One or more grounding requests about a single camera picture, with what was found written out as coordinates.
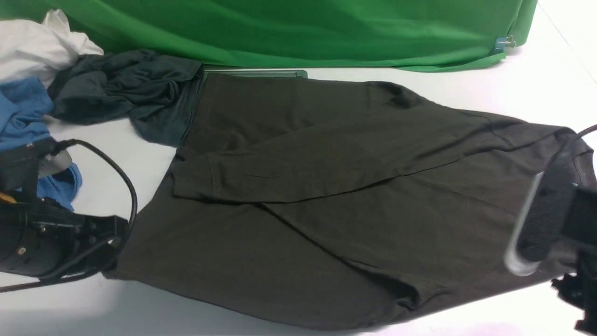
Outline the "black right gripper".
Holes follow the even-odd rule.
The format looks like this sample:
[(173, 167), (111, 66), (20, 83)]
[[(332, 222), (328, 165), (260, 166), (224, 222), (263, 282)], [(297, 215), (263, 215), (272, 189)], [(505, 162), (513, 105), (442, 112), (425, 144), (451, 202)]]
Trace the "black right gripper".
[(577, 188), (569, 208), (562, 236), (576, 247), (576, 274), (552, 280), (558, 297), (584, 311), (575, 330), (597, 333), (597, 196), (595, 191)]

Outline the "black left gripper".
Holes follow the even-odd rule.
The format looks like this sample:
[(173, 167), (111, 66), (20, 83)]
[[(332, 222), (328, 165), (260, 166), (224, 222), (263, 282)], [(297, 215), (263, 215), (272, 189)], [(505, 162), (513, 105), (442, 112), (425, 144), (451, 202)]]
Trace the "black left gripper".
[(1, 202), (3, 273), (58, 278), (99, 272), (112, 262), (130, 224), (118, 216), (73, 213), (57, 204)]

